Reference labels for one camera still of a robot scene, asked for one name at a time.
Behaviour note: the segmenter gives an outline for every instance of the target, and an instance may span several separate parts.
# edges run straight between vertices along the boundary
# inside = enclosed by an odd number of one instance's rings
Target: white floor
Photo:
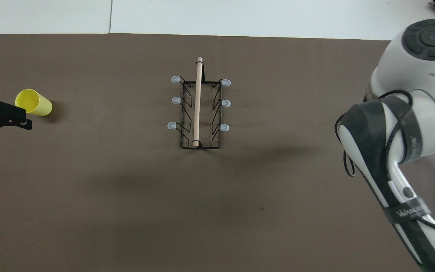
[[[0,0],[0,33],[155,33],[391,40],[432,0]]]

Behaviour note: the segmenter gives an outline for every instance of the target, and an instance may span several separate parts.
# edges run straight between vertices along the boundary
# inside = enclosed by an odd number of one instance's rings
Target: black cable
[[[407,102],[407,104],[409,104],[409,106],[412,107],[412,95],[409,94],[409,92],[404,91],[404,90],[400,90],[400,89],[393,90],[393,91],[388,91],[388,92],[386,92],[385,94],[382,94],[381,96],[379,96],[378,99],[380,99],[380,98],[384,98],[384,97],[386,97],[386,96],[388,96],[388,95],[390,95],[390,94],[393,94],[393,93],[400,93],[400,94],[405,95],[405,96],[407,97],[407,99],[409,100],[409,101]]]
[[[335,122],[335,136],[337,137],[337,139],[340,143],[342,143],[342,141],[340,141],[340,136],[338,136],[337,127],[338,127],[338,124],[340,124],[340,121],[342,120],[342,118],[344,117],[345,114],[346,113],[342,114]],[[349,158],[350,165],[352,166],[352,173],[350,173],[349,167],[347,166],[347,157]],[[345,168],[345,172],[347,172],[347,175],[349,177],[355,176],[355,165],[353,163],[353,160],[347,155],[347,152],[345,152],[345,150],[343,151],[343,166]]]
[[[379,98],[384,98],[390,94],[393,93],[400,93],[403,94],[407,97],[407,99],[409,100],[407,103],[409,104],[409,106],[412,107],[413,104],[413,99],[412,99],[412,95],[409,94],[407,91],[404,90],[394,90],[394,91],[389,91],[385,94],[382,94]],[[404,130],[402,129],[402,124],[400,123],[399,119],[397,119],[397,124],[395,124],[394,129],[392,129],[392,132],[389,135],[389,139],[387,140],[387,143],[385,144],[385,172],[387,173],[387,179],[389,179],[390,181],[390,173],[389,173],[389,164],[388,164],[388,160],[389,160],[389,152],[390,152],[390,146],[392,145],[392,140],[394,139],[394,137],[397,135],[397,132],[401,130],[402,132],[402,141],[404,141],[403,145],[406,146],[405,143],[405,134],[404,134]]]

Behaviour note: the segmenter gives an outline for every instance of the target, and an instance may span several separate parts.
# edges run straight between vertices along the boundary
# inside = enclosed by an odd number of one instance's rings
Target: black strap
[[[381,101],[392,111],[404,133],[406,155],[400,163],[418,159],[423,149],[423,138],[412,107],[393,95],[381,98]]]
[[[400,224],[417,220],[430,214],[430,210],[422,198],[414,198],[406,203],[382,209],[391,224]]]

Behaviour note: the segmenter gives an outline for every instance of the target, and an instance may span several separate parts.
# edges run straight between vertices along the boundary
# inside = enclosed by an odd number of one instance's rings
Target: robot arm
[[[435,19],[390,42],[337,134],[416,263],[435,272],[435,220],[398,167],[435,153]]]

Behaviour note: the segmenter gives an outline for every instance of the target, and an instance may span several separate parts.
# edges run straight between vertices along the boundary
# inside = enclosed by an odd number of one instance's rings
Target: rubber tip
[[[220,131],[229,131],[229,126],[226,124],[221,124],[221,127],[219,128]]]
[[[181,82],[181,76],[173,76],[173,77],[171,77],[171,81],[173,83],[179,83],[179,82]]]
[[[223,86],[229,86],[229,85],[231,85],[231,81],[229,79],[222,79],[221,84]]]
[[[177,129],[177,122],[170,122],[167,124],[168,129]]]
[[[172,103],[174,103],[174,104],[180,104],[181,103],[180,96],[173,97],[172,98]]]
[[[231,105],[231,101],[226,100],[226,99],[223,99],[223,100],[221,101],[221,105],[222,105],[223,107],[229,107],[229,106]]]

